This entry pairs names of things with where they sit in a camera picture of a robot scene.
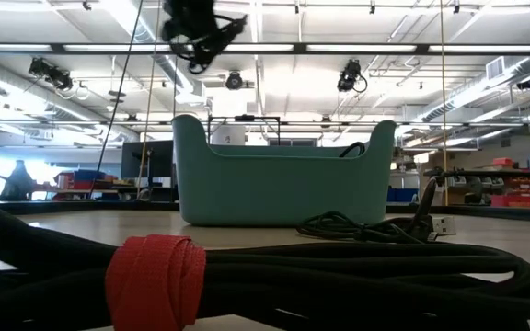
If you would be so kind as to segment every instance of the hanging rope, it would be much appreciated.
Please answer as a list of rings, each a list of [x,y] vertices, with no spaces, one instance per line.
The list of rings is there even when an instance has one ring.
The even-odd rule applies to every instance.
[[[143,12],[143,3],[144,1],[141,1],[140,5],[138,5],[138,14],[136,14],[136,21],[134,22],[134,27],[132,28],[132,37],[130,38],[130,45],[128,46],[128,55],[126,56],[126,61],[124,62],[124,70],[121,73],[120,87],[118,87],[118,94],[116,96],[114,110],[111,113],[111,119],[109,120],[108,132],[106,133],[106,139],[104,139],[103,144],[101,145],[101,154],[99,155],[98,168],[96,170],[96,177],[93,180],[93,184],[91,185],[91,190],[89,190],[90,198],[93,197],[93,191],[95,189],[96,181],[98,180],[98,176],[99,176],[99,169],[101,168],[101,163],[103,162],[103,155],[106,153],[106,147],[108,146],[108,140],[109,140],[109,134],[111,133],[111,127],[114,125],[114,121],[116,120],[116,112],[118,111],[118,105],[120,104],[120,95],[124,87],[124,78],[126,77],[126,70],[128,69],[128,62],[130,61],[130,56],[132,55],[134,38],[136,37],[134,33],[136,31],[136,27],[138,27],[138,22],[140,21],[140,15]]]
[[[441,88],[443,92],[443,106],[447,103],[445,94],[445,26],[443,19],[444,4],[441,0]],[[443,170],[447,171],[447,111],[443,112]],[[447,189],[447,179],[444,181],[445,206],[449,205],[449,191]]]
[[[160,22],[160,14],[161,14],[161,1],[159,0],[158,1],[158,7],[156,9],[156,27],[155,27],[155,35],[158,36],[158,32],[159,32],[159,22]],[[153,58],[155,58],[155,55],[156,55],[156,44],[157,44],[157,41],[158,39],[155,38],[155,47],[153,48]],[[153,84],[155,82],[155,64],[156,64],[156,61],[153,60],[153,64],[151,66],[151,86],[150,88],[148,89],[148,101],[147,101],[147,104],[146,104],[146,121],[144,122],[144,140],[143,140],[143,155],[141,157],[141,160],[140,160],[140,171],[138,172],[138,180],[136,181],[137,183],[137,190],[136,190],[136,198],[137,199],[140,199],[140,191],[141,191],[141,180],[143,179],[143,169],[144,169],[144,160],[146,158],[146,141],[147,141],[147,136],[148,136],[148,120],[150,118],[150,114],[151,114],[151,101],[153,99]],[[148,183],[147,184],[149,188],[152,188],[152,185],[153,183]]]

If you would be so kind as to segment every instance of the motion capture camera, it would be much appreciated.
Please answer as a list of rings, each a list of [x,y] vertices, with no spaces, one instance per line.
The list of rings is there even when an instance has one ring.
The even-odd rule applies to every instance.
[[[361,77],[359,60],[349,60],[345,69],[340,73],[337,88],[339,92],[349,92],[355,88],[357,80]]]
[[[73,88],[71,73],[59,69],[56,65],[47,63],[42,58],[32,60],[28,73],[38,79],[43,78],[45,82],[52,84],[58,90],[66,92]]]
[[[243,79],[240,77],[240,72],[230,72],[226,79],[226,88],[229,90],[239,90],[243,87]]]

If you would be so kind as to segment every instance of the drone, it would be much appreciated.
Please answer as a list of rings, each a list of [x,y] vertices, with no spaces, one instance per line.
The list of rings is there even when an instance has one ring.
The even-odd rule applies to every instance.
[[[187,60],[192,74],[201,74],[213,59],[243,32],[247,16],[232,19],[213,12],[214,0],[164,0],[163,10],[171,15],[165,22],[161,38],[169,43],[171,50],[181,59]],[[227,25],[219,28],[216,19]],[[179,37],[187,42],[179,42]]]

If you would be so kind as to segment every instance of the black cable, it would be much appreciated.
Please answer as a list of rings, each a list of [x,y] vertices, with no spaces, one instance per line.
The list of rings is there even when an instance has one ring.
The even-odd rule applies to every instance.
[[[358,90],[358,89],[355,88],[355,86],[353,86],[353,91],[361,94],[361,93],[367,91],[367,87],[369,86],[369,84],[367,84],[367,79],[365,79],[365,77],[363,77],[362,74],[359,74],[359,77],[365,82],[365,88],[363,90]]]
[[[138,14],[136,14],[136,20],[134,21],[134,27],[132,28],[132,36],[130,38],[130,45],[128,46],[128,54],[126,55],[126,61],[124,62],[124,68],[121,73],[120,87],[118,88],[118,94],[116,95],[116,102],[114,103],[114,111],[111,113],[111,119],[109,120],[108,132],[106,133],[106,138],[103,140],[101,145],[101,154],[99,155],[98,167],[96,169],[96,177],[93,179],[93,184],[91,185],[91,190],[89,190],[89,198],[93,198],[93,191],[95,190],[96,182],[98,181],[99,170],[101,169],[101,163],[103,162],[103,155],[106,153],[106,147],[108,145],[109,134],[111,133],[111,128],[114,125],[114,120],[116,119],[116,113],[118,112],[118,105],[120,105],[120,96],[121,91],[124,86],[124,78],[126,77],[126,70],[128,68],[128,62],[130,61],[130,56],[132,55],[134,38],[136,37],[136,27],[138,27],[138,22],[140,21],[140,15],[143,12],[143,2],[141,0],[140,5],[138,5]]]
[[[110,325],[116,247],[0,211],[0,330]],[[506,274],[501,282],[466,274]],[[207,252],[198,318],[237,314],[287,330],[528,330],[530,264],[476,245],[323,243]]]
[[[359,152],[357,153],[357,156],[365,153],[365,144],[362,142],[355,142],[355,143],[352,143],[349,147],[345,148],[345,150],[342,151],[339,157],[347,156],[347,154],[355,148],[359,148]]]
[[[328,240],[353,239],[400,244],[423,244],[434,241],[436,234],[432,229],[429,209],[436,186],[436,179],[431,178],[414,217],[398,217],[375,224],[359,224],[338,211],[330,211],[302,221],[296,230],[303,235]]]

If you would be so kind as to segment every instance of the floor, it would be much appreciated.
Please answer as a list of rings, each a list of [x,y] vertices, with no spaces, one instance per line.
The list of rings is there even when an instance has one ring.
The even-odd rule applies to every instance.
[[[182,234],[208,249],[286,245],[316,242],[296,235],[294,229],[199,228],[172,211],[84,211],[21,216],[32,225],[120,245],[127,237],[147,234]],[[530,222],[455,216],[457,235],[441,241],[488,245],[530,262]],[[274,330],[236,316],[200,320],[186,330]]]

